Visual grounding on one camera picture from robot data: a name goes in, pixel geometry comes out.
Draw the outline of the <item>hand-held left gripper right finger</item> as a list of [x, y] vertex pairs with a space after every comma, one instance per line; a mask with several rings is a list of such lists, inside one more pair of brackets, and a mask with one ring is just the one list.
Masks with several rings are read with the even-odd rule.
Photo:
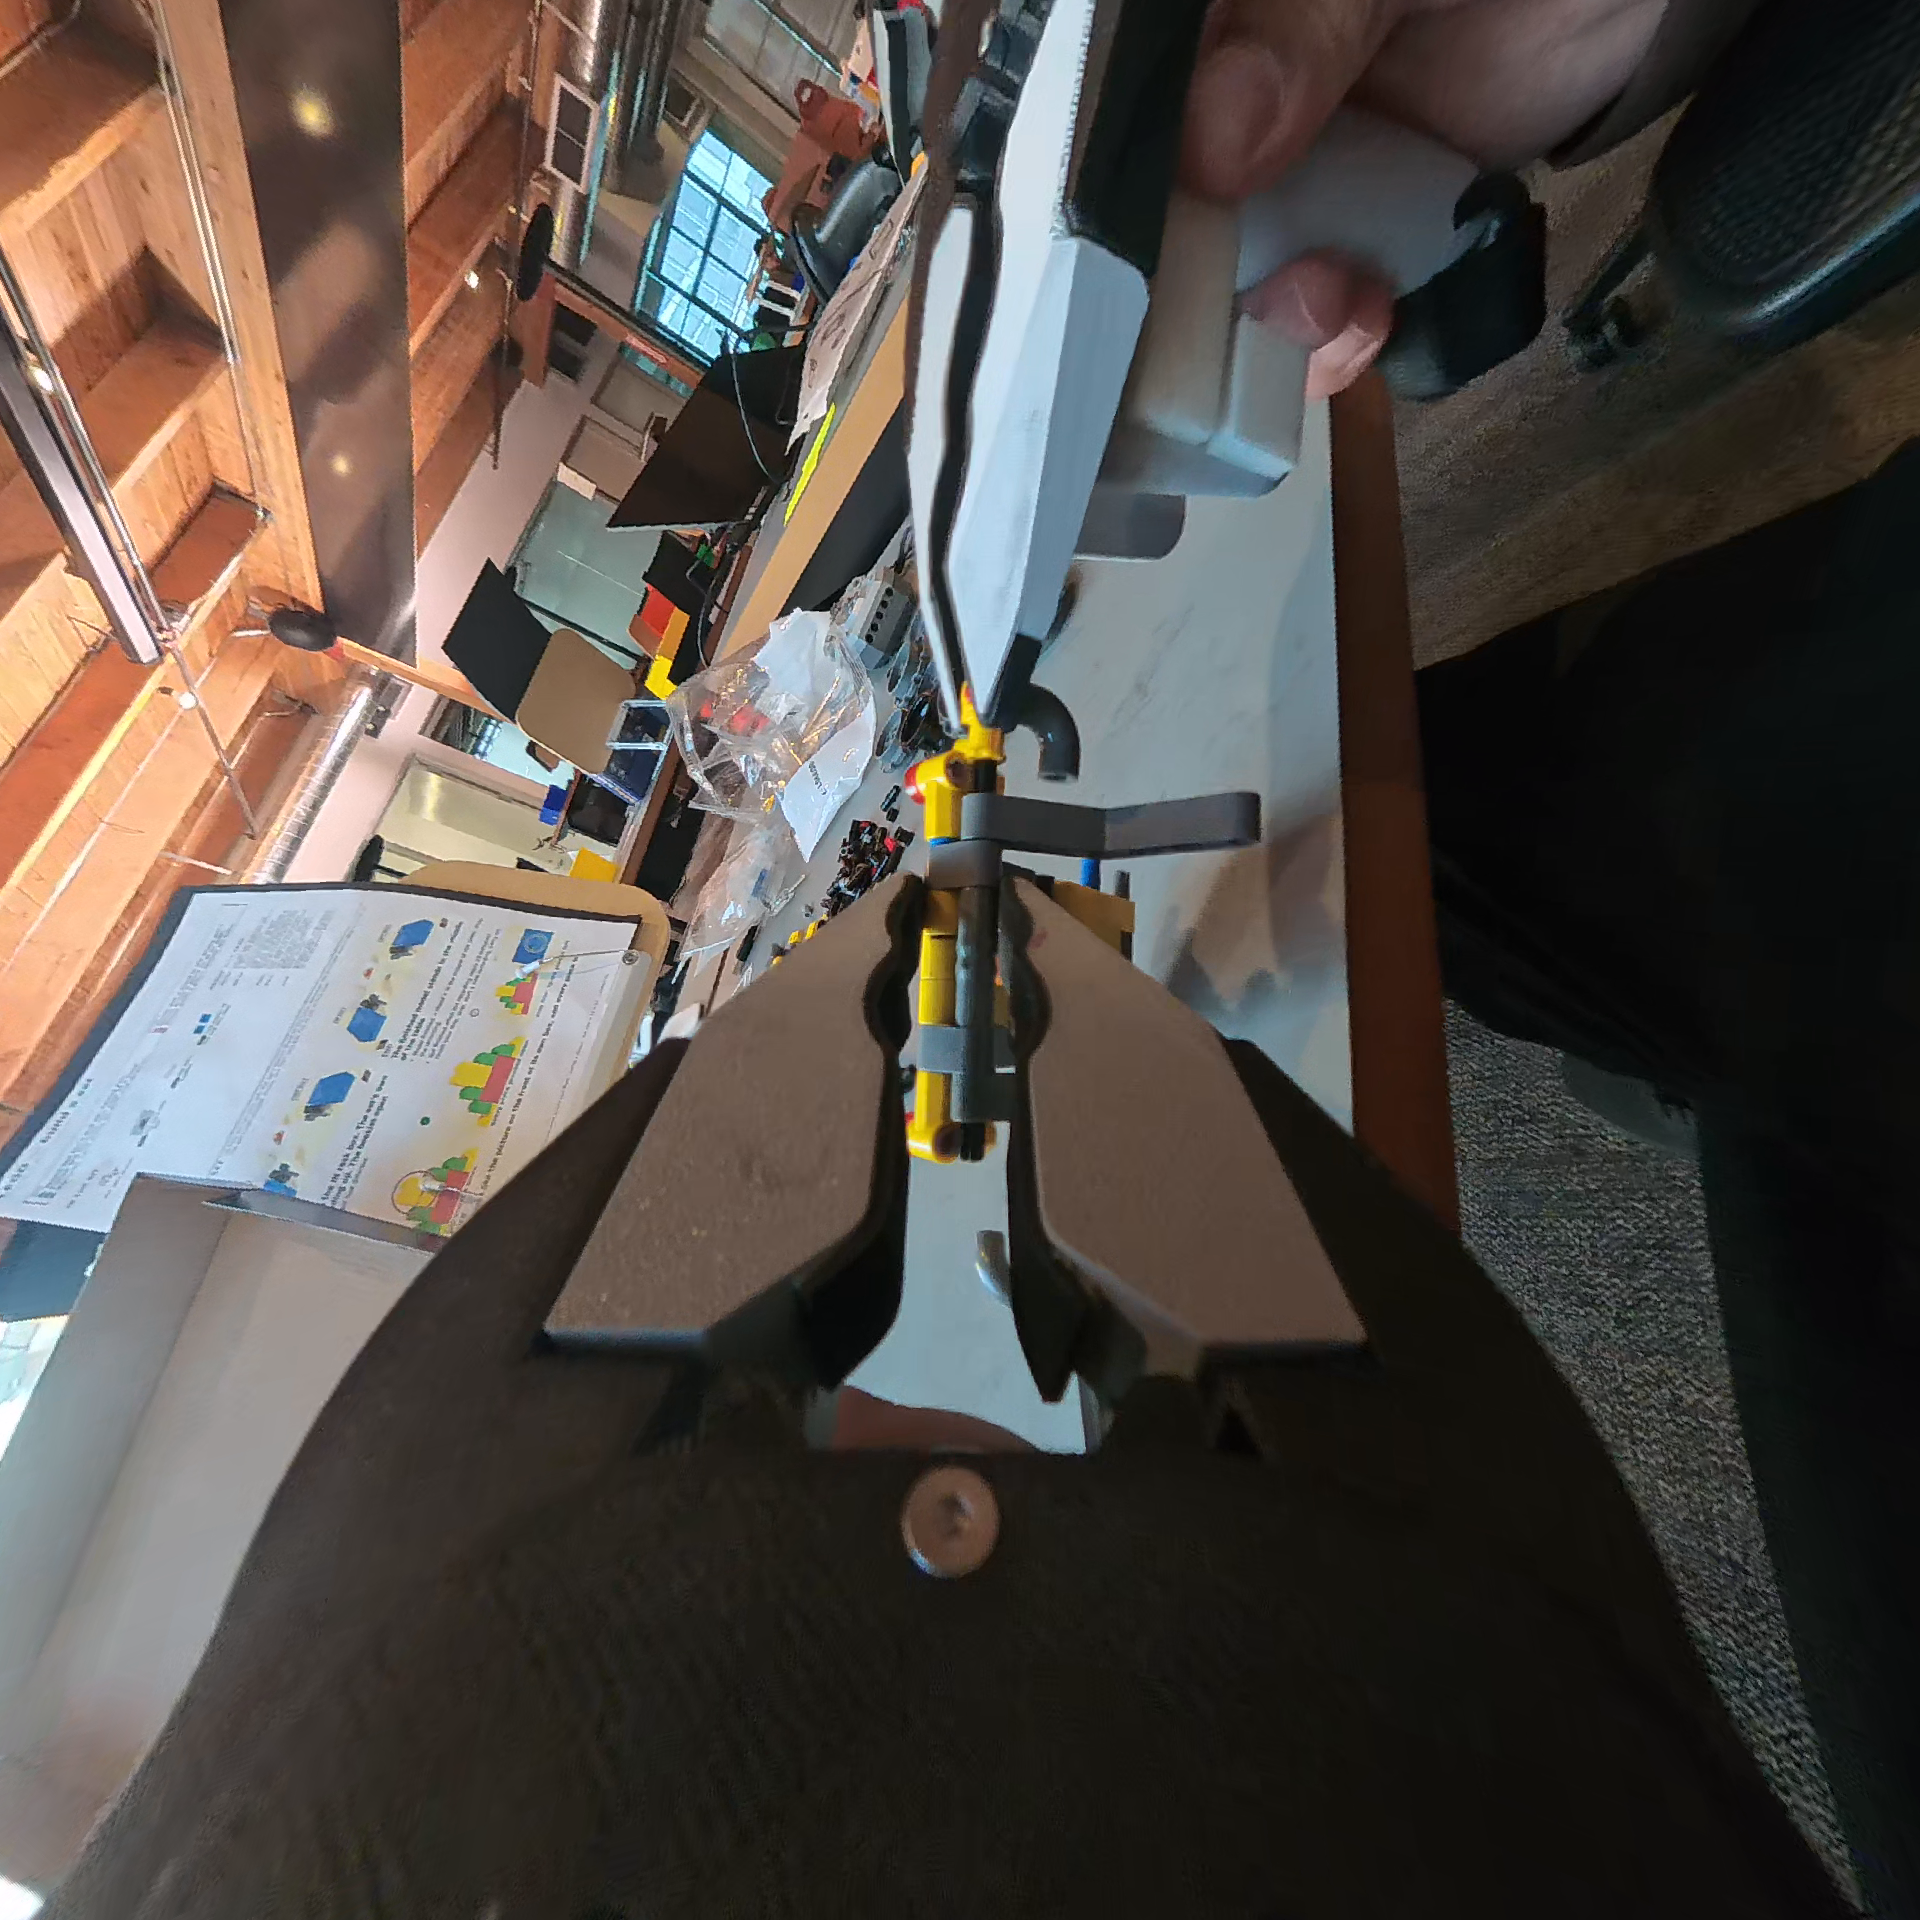
[[999, 905], [1014, 1016], [1008, 1303], [1044, 1401], [1361, 1353], [1367, 1333], [1209, 1022], [1034, 879]]

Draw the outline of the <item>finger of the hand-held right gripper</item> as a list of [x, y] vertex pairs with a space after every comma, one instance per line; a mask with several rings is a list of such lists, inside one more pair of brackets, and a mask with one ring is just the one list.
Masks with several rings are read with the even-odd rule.
[[945, 494], [945, 470], [954, 449], [948, 424], [954, 349], [969, 288], [974, 227], [976, 215], [968, 198], [947, 205], [938, 222], [924, 222], [921, 276], [910, 320], [918, 357], [907, 377], [906, 470], [919, 561], [919, 606], [945, 709], [963, 705], [968, 676], [956, 617], [948, 609], [947, 555], [954, 508]]
[[1146, 276], [1067, 227], [1103, 4], [982, 4], [945, 22], [945, 208], [976, 215], [951, 363], [948, 609], [974, 709], [1014, 709], [1098, 486]]

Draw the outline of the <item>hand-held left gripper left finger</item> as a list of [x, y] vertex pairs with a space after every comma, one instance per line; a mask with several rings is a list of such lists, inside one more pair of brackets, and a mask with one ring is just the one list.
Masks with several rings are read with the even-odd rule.
[[839, 1384], [896, 1321], [907, 988], [926, 888], [894, 876], [686, 1044], [544, 1319], [576, 1350]]

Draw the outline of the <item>grey elbow with yellow connector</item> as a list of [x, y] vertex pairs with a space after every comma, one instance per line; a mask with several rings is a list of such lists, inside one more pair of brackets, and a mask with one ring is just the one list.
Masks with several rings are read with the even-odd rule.
[[1022, 688], [1014, 717], [985, 723], [963, 688], [963, 731], [947, 755], [947, 779], [958, 793], [1002, 791], [1004, 740], [1030, 734], [1039, 745], [1039, 772], [1048, 784], [1071, 784], [1081, 772], [1081, 734], [1065, 701], [1041, 683]]

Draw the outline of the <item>yellow panel vehicle assembly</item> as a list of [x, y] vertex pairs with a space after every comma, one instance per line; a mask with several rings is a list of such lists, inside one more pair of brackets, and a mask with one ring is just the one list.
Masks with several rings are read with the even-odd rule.
[[947, 755], [919, 761], [907, 782], [926, 814], [929, 868], [906, 1147], [924, 1163], [976, 1163], [1015, 1111], [1015, 1029], [1002, 1003], [1007, 857], [1072, 859], [1074, 877], [1041, 876], [1041, 888], [1131, 958], [1129, 861], [1248, 847], [1260, 836], [1263, 801], [1242, 788], [1134, 806], [1022, 800], [1007, 793], [1004, 766], [1002, 791], [961, 793], [947, 779]]

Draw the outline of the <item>long wooden-edged desk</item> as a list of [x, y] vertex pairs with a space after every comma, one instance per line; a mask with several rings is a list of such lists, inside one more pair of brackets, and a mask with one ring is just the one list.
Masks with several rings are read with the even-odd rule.
[[713, 625], [710, 657], [740, 652], [784, 613], [827, 607], [906, 526], [910, 263], [880, 299], [855, 365], [835, 385], [832, 420], [794, 485], [763, 513], [752, 553]]

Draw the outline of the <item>black monitor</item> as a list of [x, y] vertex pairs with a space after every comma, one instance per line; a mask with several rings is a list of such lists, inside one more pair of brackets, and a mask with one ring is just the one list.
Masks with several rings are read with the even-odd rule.
[[802, 342], [723, 351], [647, 452], [610, 531], [713, 531], [748, 519], [788, 469]]

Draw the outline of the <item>paned window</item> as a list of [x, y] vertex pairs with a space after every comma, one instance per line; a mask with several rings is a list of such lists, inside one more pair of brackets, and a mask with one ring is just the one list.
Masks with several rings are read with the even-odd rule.
[[772, 179], [706, 131], [647, 240], [636, 311], [699, 365], [751, 336], [751, 285], [772, 230], [772, 189]]

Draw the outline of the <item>pile of small building pieces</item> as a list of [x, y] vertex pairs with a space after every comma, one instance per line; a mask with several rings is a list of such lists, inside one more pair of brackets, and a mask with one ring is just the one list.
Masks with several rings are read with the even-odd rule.
[[826, 923], [899, 872], [915, 836], [899, 824], [896, 809], [886, 809], [878, 820], [855, 817], [841, 841], [827, 894], [810, 909], [799, 933], [771, 949], [771, 964], [814, 939]]

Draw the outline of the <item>white paper slip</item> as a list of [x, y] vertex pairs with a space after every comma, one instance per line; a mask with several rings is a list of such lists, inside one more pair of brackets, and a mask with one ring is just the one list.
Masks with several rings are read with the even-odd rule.
[[844, 728], [827, 739], [787, 779], [779, 795], [779, 814], [806, 861], [817, 855], [832, 820], [862, 785], [872, 758], [874, 740], [854, 728]]

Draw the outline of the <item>printed building-blocks poster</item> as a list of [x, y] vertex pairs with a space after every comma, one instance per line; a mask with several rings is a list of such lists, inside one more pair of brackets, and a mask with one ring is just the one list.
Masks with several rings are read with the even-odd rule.
[[7, 1224], [137, 1176], [456, 1233], [625, 1073], [665, 951], [631, 887], [196, 887], [4, 1145]]

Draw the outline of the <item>brown chair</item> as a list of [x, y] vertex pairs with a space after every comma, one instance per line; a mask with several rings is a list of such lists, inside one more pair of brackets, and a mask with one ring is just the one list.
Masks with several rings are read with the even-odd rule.
[[515, 727], [576, 772], [607, 772], [622, 712], [641, 696], [633, 667], [591, 638], [556, 628], [515, 711]]

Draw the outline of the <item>black panel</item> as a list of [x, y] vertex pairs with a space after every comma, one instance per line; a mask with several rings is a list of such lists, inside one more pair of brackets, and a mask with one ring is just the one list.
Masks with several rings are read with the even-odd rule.
[[487, 560], [443, 639], [443, 655], [478, 699], [512, 723], [537, 676], [550, 633], [511, 574]]

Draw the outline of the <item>metal ventilation duct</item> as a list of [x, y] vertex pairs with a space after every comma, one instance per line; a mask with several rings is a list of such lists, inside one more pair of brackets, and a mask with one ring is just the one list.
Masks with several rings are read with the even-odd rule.
[[336, 711], [315, 723], [321, 731], [292, 761], [283, 793], [271, 804], [268, 823], [252, 851], [233, 868], [242, 884], [276, 884], [289, 877], [358, 748], [384, 728], [400, 699], [402, 688], [395, 675], [362, 671], [347, 681]]

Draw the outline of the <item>hanging light rail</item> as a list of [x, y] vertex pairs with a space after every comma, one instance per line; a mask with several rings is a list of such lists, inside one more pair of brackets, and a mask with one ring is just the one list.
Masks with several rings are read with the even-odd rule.
[[3, 259], [3, 422], [52, 519], [71, 572], [98, 601], [107, 633], [137, 664], [159, 664], [175, 628], [67, 385], [23, 279]]

